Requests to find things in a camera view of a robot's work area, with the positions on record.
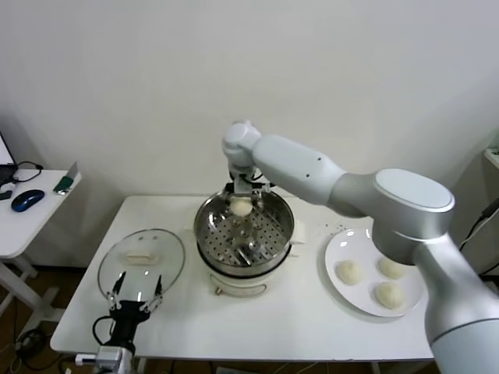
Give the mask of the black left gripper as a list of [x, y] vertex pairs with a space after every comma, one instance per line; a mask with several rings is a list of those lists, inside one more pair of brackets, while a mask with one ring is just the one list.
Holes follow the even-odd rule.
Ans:
[[112, 289], [106, 293], [114, 327], [108, 346], [133, 346], [137, 327], [150, 318], [150, 313], [163, 301], [162, 276], [157, 279], [153, 297], [147, 302], [121, 300], [118, 307], [118, 296], [125, 280], [126, 272], [119, 274]]

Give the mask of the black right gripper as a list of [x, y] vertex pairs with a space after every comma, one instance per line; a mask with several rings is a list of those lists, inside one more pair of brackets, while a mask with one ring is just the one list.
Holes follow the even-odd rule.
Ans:
[[229, 175], [233, 182], [225, 184], [225, 201], [231, 202], [234, 193], [252, 193], [251, 197], [255, 203], [262, 203], [262, 188], [256, 188], [253, 184], [255, 167], [230, 166]]

